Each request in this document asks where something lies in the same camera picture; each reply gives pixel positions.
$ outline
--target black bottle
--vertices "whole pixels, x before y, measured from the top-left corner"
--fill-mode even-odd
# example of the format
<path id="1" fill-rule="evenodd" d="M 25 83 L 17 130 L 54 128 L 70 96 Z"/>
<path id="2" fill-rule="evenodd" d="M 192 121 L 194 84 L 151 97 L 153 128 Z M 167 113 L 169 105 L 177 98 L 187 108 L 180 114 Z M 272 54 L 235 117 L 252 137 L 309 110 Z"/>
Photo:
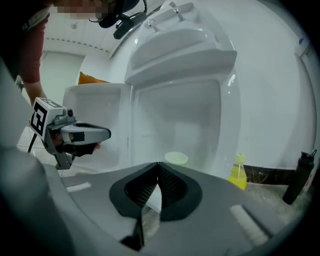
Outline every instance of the black bottle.
<path id="1" fill-rule="evenodd" d="M 309 175 L 315 166 L 314 160 L 316 152 L 317 150 L 314 150 L 312 154 L 301 152 L 301 157 L 298 160 L 298 166 L 296 167 L 289 187 L 282 198 L 288 205 L 292 205 L 306 184 Z"/>

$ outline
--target yellow dish soap bottle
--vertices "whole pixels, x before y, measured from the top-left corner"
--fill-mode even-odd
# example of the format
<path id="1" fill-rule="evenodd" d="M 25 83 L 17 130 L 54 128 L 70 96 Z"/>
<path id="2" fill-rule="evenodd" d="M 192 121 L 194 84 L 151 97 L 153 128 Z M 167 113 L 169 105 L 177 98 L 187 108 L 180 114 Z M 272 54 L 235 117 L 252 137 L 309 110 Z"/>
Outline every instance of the yellow dish soap bottle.
<path id="1" fill-rule="evenodd" d="M 244 168 L 246 156 L 244 154 L 236 154 L 235 163 L 232 166 L 231 174 L 228 181 L 236 185 L 242 190 L 247 187 L 247 175 Z"/>

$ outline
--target black gripper pad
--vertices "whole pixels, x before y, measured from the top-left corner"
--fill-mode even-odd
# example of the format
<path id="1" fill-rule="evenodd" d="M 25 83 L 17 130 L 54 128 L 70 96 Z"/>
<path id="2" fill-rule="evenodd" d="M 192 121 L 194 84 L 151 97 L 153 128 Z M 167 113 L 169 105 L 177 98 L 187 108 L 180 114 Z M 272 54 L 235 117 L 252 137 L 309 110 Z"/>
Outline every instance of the black gripper pad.
<path id="1" fill-rule="evenodd" d="M 162 196 L 161 221 L 182 220 L 201 202 L 200 185 L 161 162 L 152 163 L 115 182 L 109 198 L 122 216 L 138 219 L 157 184 Z"/>

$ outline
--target red shirt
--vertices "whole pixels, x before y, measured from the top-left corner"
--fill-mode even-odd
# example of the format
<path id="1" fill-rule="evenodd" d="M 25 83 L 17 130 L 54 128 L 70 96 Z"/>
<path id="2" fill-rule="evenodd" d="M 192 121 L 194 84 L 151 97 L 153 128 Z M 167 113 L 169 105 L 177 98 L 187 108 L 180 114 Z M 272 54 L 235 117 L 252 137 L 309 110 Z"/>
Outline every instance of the red shirt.
<path id="1" fill-rule="evenodd" d="M 45 42 L 45 28 L 48 17 L 24 36 L 19 49 L 18 73 L 25 83 L 40 81 L 40 60 Z"/>
<path id="2" fill-rule="evenodd" d="M 45 40 L 45 27 L 48 17 L 27 32 L 23 24 L 39 11 L 48 8 L 43 0 L 13 2 L 9 1 L 8 10 L 0 15 L 4 27 L 0 40 L 0 56 L 15 80 L 20 75 L 26 83 L 40 81 L 40 59 Z"/>

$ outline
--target ceiling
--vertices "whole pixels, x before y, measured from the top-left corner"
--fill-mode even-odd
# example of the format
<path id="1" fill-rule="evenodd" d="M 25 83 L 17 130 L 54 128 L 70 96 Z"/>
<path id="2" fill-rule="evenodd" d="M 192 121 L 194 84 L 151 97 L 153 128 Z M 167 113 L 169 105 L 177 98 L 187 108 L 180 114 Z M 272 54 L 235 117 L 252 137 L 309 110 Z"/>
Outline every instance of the ceiling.
<path id="1" fill-rule="evenodd" d="M 165 0 L 146 0 L 148 14 L 161 6 Z M 128 11 L 130 16 L 137 12 L 143 12 L 143 0 Z M 99 52 L 102 55 L 112 56 L 121 40 L 114 39 L 115 26 L 101 28 L 98 24 L 86 19 L 71 19 L 68 14 L 57 13 L 50 9 L 49 21 L 44 33 L 44 51 L 63 52 L 85 56 L 89 52 Z"/>

